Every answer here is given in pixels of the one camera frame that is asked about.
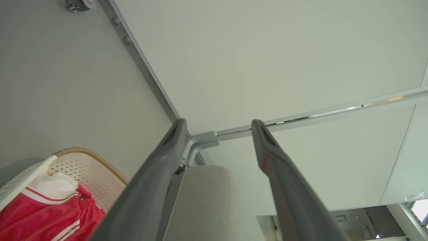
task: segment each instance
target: laundry basket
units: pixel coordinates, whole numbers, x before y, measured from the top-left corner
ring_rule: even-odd
[[[128,180],[100,155],[86,148],[67,148],[34,164],[0,188],[0,210],[8,205],[45,168],[72,176],[85,187],[98,207],[109,211]]]

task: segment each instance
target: window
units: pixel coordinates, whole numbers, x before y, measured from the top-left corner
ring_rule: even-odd
[[[408,202],[407,207],[423,227],[428,224],[428,199]]]

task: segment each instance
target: red clothing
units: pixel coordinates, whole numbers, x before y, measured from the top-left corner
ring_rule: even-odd
[[[40,182],[26,187],[0,212],[0,240],[88,240],[105,212],[96,206],[91,194],[82,186],[79,186],[77,192],[75,189],[72,191],[76,183],[69,182],[72,185],[68,186],[68,182],[62,185],[65,188],[61,189],[62,198],[60,199],[49,197],[46,186],[49,184],[42,184],[45,189],[39,188],[39,190],[34,190],[33,187]]]

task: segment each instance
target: gray fabric cushion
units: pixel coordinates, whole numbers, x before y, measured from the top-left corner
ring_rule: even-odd
[[[185,171],[166,228],[165,241],[247,241],[242,195],[228,169],[197,166]]]

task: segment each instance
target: clothes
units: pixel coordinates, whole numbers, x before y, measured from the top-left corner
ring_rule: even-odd
[[[0,212],[0,240],[84,241],[104,215],[77,181],[46,169]]]

